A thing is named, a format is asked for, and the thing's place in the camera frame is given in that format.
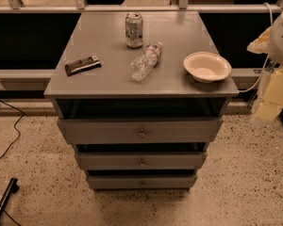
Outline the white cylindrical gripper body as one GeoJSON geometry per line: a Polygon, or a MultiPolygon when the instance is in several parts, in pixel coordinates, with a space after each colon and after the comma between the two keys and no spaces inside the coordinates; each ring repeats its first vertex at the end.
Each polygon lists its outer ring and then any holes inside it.
{"type": "Polygon", "coordinates": [[[283,68],[274,71],[271,75],[263,101],[283,107],[283,68]]]}

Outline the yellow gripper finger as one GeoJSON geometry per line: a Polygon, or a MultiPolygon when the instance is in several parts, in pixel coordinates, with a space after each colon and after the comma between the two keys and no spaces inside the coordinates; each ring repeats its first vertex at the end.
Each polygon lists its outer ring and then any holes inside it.
{"type": "Polygon", "coordinates": [[[249,43],[246,50],[253,54],[268,54],[268,44],[271,34],[271,27],[268,27],[255,40],[249,43]]]}
{"type": "Polygon", "coordinates": [[[266,125],[274,121],[281,111],[279,105],[260,102],[252,108],[252,122],[254,125],[266,125]]]}

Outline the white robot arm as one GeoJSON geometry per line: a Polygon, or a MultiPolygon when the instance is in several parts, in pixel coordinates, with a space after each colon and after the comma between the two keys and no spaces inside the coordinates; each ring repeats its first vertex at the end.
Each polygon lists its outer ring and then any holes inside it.
{"type": "Polygon", "coordinates": [[[272,73],[263,94],[254,109],[254,117],[260,121],[273,121],[283,109],[283,11],[257,39],[247,46],[254,54],[267,54],[280,65],[272,73]]]}

